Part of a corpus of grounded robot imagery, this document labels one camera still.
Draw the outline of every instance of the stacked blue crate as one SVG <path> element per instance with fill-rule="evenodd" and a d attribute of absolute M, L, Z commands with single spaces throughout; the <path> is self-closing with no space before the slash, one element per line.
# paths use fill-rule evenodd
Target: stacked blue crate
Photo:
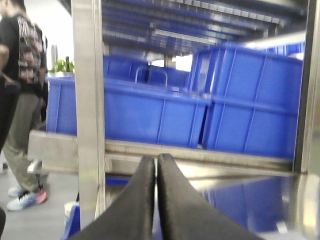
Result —
<path fill-rule="evenodd" d="M 176 70 L 172 67 L 150 66 L 147 83 L 154 85 L 165 85 L 187 88 L 189 72 Z"/>
<path fill-rule="evenodd" d="M 268 53 L 273 53 L 280 56 L 290 56 L 292 54 L 304 53 L 305 47 L 306 47 L 305 42 L 299 42 L 294 44 L 286 44 L 286 45 L 279 45 L 275 47 L 269 47 L 265 49 L 265 51 Z"/>
<path fill-rule="evenodd" d="M 148 62 L 117 55 L 103 56 L 103 76 L 105 78 L 134 82 L 137 77 L 139 82 L 145 82 L 148 78 L 146 70 L 139 71 L 136 76 L 140 67 L 148 67 Z"/>
<path fill-rule="evenodd" d="M 211 94 L 203 147 L 292 160 L 302 64 L 232 45 L 198 52 L 188 88 Z"/>
<path fill-rule="evenodd" d="M 66 222 L 64 232 L 60 240 L 68 240 L 80 231 L 80 206 L 74 205 L 70 212 L 69 220 Z"/>
<path fill-rule="evenodd" d="M 48 132 L 77 134 L 75 79 L 48 77 Z M 210 99 L 142 83 L 108 79 L 105 137 L 111 140 L 197 148 Z"/>

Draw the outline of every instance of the stainless steel frame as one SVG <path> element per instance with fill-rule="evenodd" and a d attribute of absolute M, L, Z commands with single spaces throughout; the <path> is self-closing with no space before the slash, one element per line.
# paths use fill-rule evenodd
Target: stainless steel frame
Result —
<path fill-rule="evenodd" d="M 320 174 L 320 1 L 309 1 L 294 170 Z"/>
<path fill-rule="evenodd" d="M 80 216 L 83 229 L 104 212 L 105 113 L 101 0 L 73 0 Z"/>
<path fill-rule="evenodd" d="M 178 166 L 183 171 L 184 166 L 181 166 L 178 162 Z M 258 186 L 263 187 L 265 180 L 271 180 L 273 177 L 259 175 L 256 172 L 246 172 L 241 175 L 241 172 L 237 172 L 237 169 L 225 167 L 224 169 L 212 168 L 212 175 L 210 177 L 189 178 L 191 185 L 198 190 L 202 195 L 210 192 L 212 189 L 228 189 L 232 185 L 243 185 L 248 183 L 255 183 Z M 287 173 L 282 178 L 282 185 L 280 189 L 270 188 L 268 191 L 281 195 L 282 206 L 273 205 L 268 210 L 282 208 L 282 219 L 278 218 L 275 223 L 277 229 L 268 232 L 259 232 L 258 234 L 266 240 L 319 240 L 320 239 L 320 179 L 319 176 L 314 174 L 294 174 Z M 110 203 L 112 203 L 117 196 L 124 189 L 125 185 L 110 186 L 106 190 L 106 196 Z M 235 193 L 233 197 L 240 197 L 238 193 Z M 246 196 L 246 200 L 255 201 L 250 196 Z M 155 187 L 155 204 L 158 203 L 157 186 Z M 159 224 L 157 215 L 154 216 L 155 225 Z"/>
<path fill-rule="evenodd" d="M 298 141 L 297 149 L 303 148 L 301 171 L 320 173 L 316 161 L 320 144 L 320 0 L 310 0 L 312 1 L 316 3 L 316 14 L 305 131 L 301 131 L 304 144 Z M 72 0 L 71 8 L 76 62 L 77 137 L 33 131 L 30 134 L 29 157 L 42 161 L 42 168 L 45 170 L 78 172 L 81 228 L 106 208 L 105 173 L 130 175 L 137 166 L 137 160 L 144 154 L 156 156 L 159 153 L 171 153 L 179 161 L 187 161 L 185 166 L 188 165 L 194 171 L 198 167 L 209 171 L 210 167 L 206 162 L 231 165 L 244 173 L 255 170 L 272 175 L 275 171 L 284 171 L 283 174 L 291 171 L 292 165 L 285 159 L 132 142 L 105 143 L 102 0 Z M 301 119 L 299 124 L 304 125 L 303 118 Z M 39 170 L 37 166 L 34 165 L 35 171 Z M 213 174 L 208 171 L 204 171 L 205 174 Z"/>

